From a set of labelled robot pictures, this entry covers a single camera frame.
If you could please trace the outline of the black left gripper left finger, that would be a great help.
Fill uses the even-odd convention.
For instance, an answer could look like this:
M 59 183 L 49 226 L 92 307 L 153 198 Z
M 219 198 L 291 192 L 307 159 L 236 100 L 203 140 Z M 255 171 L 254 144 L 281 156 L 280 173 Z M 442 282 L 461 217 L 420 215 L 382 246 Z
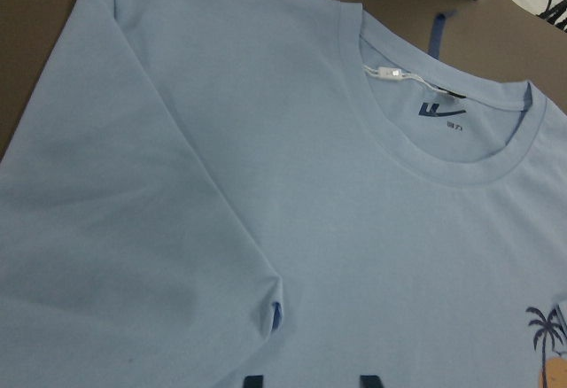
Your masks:
M 244 378 L 243 388 L 263 388 L 264 376 L 263 375 L 249 375 Z

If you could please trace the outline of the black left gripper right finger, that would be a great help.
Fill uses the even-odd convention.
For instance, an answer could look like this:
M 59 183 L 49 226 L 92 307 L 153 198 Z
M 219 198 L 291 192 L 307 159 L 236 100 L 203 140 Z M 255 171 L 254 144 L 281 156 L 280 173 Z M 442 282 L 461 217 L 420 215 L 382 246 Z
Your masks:
M 361 388 L 384 388 L 384 384 L 378 375 L 360 375 Z

